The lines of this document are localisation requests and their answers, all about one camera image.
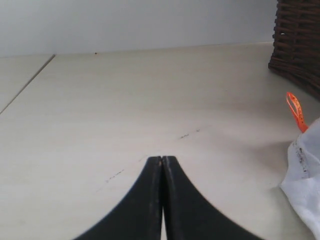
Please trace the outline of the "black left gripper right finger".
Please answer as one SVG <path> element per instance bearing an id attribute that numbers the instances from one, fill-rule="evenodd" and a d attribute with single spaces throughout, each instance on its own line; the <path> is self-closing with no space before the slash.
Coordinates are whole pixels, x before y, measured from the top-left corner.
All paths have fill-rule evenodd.
<path id="1" fill-rule="evenodd" d="M 211 205 L 189 180 L 175 156 L 162 158 L 163 210 L 168 240 L 256 240 Z"/>

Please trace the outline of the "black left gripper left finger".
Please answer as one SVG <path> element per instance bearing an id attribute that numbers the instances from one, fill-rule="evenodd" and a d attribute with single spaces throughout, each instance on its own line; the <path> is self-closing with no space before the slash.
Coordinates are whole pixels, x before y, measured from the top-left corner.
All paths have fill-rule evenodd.
<path id="1" fill-rule="evenodd" d="M 77 240 L 159 240 L 162 231 L 162 158 L 149 157 L 125 197 Z"/>

